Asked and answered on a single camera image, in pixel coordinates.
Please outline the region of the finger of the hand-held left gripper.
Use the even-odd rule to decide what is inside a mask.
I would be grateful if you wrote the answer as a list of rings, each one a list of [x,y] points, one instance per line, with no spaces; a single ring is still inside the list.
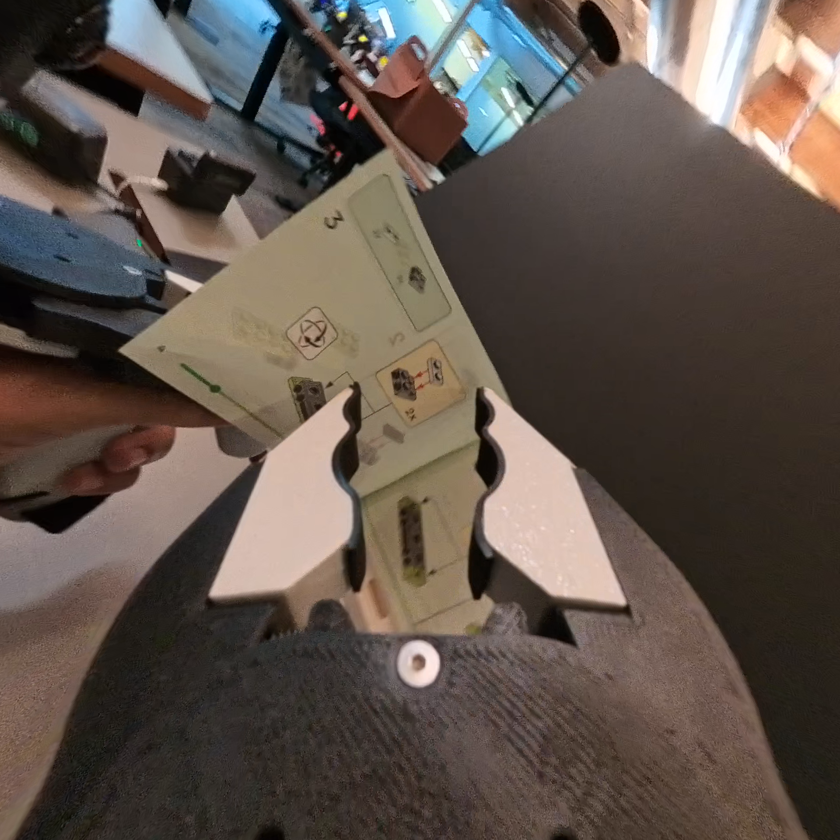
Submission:
[[[235,425],[217,426],[214,434],[218,450],[227,457],[248,461],[262,461],[266,457],[267,446]]]

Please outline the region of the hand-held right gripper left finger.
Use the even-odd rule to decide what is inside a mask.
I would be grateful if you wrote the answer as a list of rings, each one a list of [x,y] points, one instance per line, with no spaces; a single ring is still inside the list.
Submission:
[[[337,394],[266,458],[208,592],[212,606],[264,604],[302,628],[321,601],[365,580],[361,387]]]

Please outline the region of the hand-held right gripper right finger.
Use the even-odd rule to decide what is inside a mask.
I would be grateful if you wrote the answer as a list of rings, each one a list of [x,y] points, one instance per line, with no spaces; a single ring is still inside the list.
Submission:
[[[476,473],[468,585],[515,603],[537,632],[565,610],[624,614],[628,600],[574,464],[488,387],[476,392]]]

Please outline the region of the pale green instruction booklet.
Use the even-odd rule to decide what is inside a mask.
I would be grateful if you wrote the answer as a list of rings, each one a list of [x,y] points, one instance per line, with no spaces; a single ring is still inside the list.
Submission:
[[[380,153],[130,341],[122,354],[267,446],[361,389],[365,580],[343,599],[375,632],[477,633],[469,591],[482,485],[476,392],[508,394]]]

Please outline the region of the person's left hand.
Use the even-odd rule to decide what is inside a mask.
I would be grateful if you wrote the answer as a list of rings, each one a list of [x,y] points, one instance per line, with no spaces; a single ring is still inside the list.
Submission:
[[[60,438],[104,427],[129,428],[98,459],[63,476],[59,486],[71,496],[126,490],[144,466],[169,454],[177,429],[225,425],[180,393],[107,381],[68,360],[2,347],[2,466]]]

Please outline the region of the black equipment case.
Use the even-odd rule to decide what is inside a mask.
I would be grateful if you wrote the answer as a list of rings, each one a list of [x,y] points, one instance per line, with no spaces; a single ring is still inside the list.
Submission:
[[[246,194],[256,179],[250,168],[215,152],[198,154],[173,146],[164,153],[157,176],[174,204],[216,217],[233,197]]]
[[[1,118],[5,140],[47,173],[74,186],[98,184],[108,130],[50,77],[31,78]]]

